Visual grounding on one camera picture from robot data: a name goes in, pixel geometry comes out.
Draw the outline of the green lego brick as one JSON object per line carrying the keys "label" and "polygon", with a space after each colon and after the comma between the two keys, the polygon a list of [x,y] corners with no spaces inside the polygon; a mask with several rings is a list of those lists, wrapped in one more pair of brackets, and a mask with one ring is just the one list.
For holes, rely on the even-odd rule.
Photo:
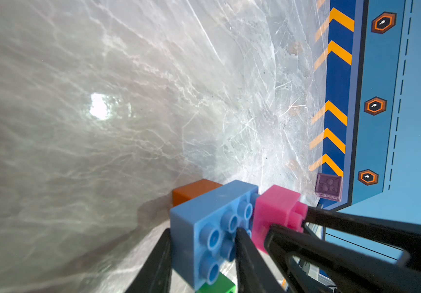
{"label": "green lego brick", "polygon": [[219,276],[214,284],[203,284],[196,293],[236,293],[236,285],[227,278],[224,274],[219,273]]}

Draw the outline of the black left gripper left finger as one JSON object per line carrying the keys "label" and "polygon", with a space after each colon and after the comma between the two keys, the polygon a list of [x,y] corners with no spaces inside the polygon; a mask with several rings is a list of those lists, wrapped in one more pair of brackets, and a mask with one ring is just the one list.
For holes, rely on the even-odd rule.
{"label": "black left gripper left finger", "polygon": [[125,293],[169,293],[172,276],[171,230],[165,229]]}

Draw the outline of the pink lego brick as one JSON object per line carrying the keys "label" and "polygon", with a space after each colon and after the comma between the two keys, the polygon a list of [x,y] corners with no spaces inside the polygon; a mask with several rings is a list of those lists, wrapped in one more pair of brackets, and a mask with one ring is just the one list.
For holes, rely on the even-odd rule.
{"label": "pink lego brick", "polygon": [[264,242],[272,224],[303,232],[309,206],[300,202],[300,198],[298,192],[273,185],[256,200],[251,237],[256,248],[267,252]]}

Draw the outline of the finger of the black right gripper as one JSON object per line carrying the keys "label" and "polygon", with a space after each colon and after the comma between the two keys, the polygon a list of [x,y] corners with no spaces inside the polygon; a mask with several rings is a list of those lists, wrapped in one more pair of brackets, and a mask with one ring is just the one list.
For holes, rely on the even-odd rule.
{"label": "finger of the black right gripper", "polygon": [[287,258],[297,256],[319,267],[343,293],[421,293],[421,272],[358,253],[273,224],[265,250],[287,272]]}
{"label": "finger of the black right gripper", "polygon": [[390,245],[402,250],[396,264],[421,272],[421,225],[309,207],[304,222]]}

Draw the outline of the orange lego brick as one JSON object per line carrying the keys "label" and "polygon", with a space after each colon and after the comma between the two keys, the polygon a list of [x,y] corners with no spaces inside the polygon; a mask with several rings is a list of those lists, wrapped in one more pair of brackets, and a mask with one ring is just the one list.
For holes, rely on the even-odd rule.
{"label": "orange lego brick", "polygon": [[173,206],[178,206],[186,201],[195,199],[200,195],[206,194],[212,190],[220,188],[222,184],[210,181],[208,179],[201,179],[194,183],[190,183],[172,191]]}

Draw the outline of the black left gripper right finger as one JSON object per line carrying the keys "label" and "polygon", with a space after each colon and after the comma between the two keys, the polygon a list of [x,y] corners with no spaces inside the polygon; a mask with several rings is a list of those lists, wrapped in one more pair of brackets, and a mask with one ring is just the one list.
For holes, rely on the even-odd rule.
{"label": "black left gripper right finger", "polygon": [[236,269],[239,293],[284,293],[247,231],[237,228]]}

